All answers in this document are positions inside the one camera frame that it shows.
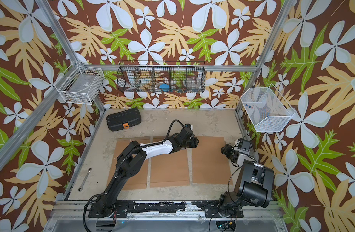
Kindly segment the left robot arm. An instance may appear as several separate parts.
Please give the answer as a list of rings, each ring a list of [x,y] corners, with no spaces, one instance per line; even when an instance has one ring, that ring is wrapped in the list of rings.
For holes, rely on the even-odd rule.
[[[118,195],[126,182],[139,173],[147,159],[187,148],[196,148],[198,143],[199,140],[194,135],[190,124],[185,124],[179,133],[167,135],[159,142],[140,144],[132,141],[118,156],[114,176],[105,191],[91,204],[88,217],[105,218],[111,215]]]

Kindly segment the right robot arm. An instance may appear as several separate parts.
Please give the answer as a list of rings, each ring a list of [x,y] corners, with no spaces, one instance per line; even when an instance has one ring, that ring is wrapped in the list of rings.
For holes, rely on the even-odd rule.
[[[274,171],[259,164],[247,150],[225,145],[221,153],[238,166],[238,178],[233,191],[221,195],[218,212],[222,218],[243,217],[242,207],[266,208],[272,201]]]

